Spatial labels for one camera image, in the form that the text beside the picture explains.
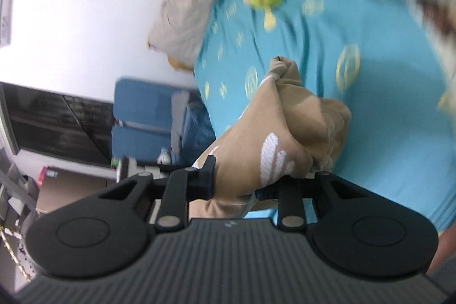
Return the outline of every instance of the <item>person's skin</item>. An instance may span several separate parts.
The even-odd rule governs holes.
[[[439,239],[439,247],[430,264],[428,273],[435,271],[446,259],[456,254],[456,222]]]

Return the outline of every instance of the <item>metal screw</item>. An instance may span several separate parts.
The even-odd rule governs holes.
[[[174,215],[166,215],[164,217],[159,218],[157,224],[160,227],[172,228],[177,226],[180,222],[181,220],[178,217],[175,217]]]
[[[297,215],[288,215],[282,219],[282,224],[288,228],[301,227],[304,224],[304,219],[298,217]]]

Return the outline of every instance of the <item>yellow circle print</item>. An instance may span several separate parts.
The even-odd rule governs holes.
[[[253,66],[247,70],[245,75],[245,95],[250,100],[258,88],[258,74]]]
[[[210,90],[211,90],[211,88],[209,86],[209,83],[208,82],[204,83],[204,97],[206,98],[206,100],[209,99]]]
[[[336,83],[341,93],[355,82],[360,63],[359,47],[356,44],[345,46],[336,66]]]

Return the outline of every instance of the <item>bed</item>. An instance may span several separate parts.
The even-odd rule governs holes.
[[[352,112],[334,172],[429,218],[456,217],[451,120],[439,109],[445,80],[423,28],[403,0],[285,0],[272,11],[214,3],[195,77],[216,136],[247,107],[281,55],[303,85]]]

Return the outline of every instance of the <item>white wall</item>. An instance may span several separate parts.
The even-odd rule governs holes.
[[[112,101],[122,76],[194,86],[165,56],[146,48],[162,0],[14,0],[11,46],[0,50],[0,81]],[[113,176],[113,172],[21,151],[19,169],[44,165]]]

